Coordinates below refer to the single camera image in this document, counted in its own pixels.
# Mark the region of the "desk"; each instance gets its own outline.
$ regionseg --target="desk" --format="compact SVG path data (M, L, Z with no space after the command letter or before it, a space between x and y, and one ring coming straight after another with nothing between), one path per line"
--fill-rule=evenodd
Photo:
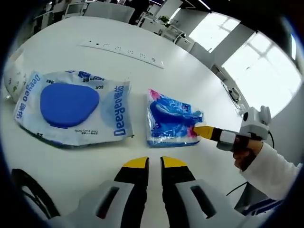
M162 59L164 69L99 49L80 47L83 39L104 40ZM79 149L58 149L30 136L13 119L14 104L2 102L1 136L9 168L34 177L65 215L79 199L105 180L113 180L130 159L150 157L148 199L142 227L169 227L162 201L160 157L185 161L197 179L226 194L245 182L232 153L202 139L196 146L150 149L146 145L146 94L152 88L204 111L209 125L237 131L241 118L220 80L195 57L149 31L115 20L72 17L48 26L23 45L25 66L42 74L83 70L113 80L130 80L134 138ZM231 194L235 206L241 192Z

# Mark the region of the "white sleeve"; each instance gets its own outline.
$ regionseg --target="white sleeve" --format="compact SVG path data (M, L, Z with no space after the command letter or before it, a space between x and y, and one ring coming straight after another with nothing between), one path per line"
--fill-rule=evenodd
M282 200L295 181L300 168L287 162L267 143L249 167L240 172L255 188L273 200Z

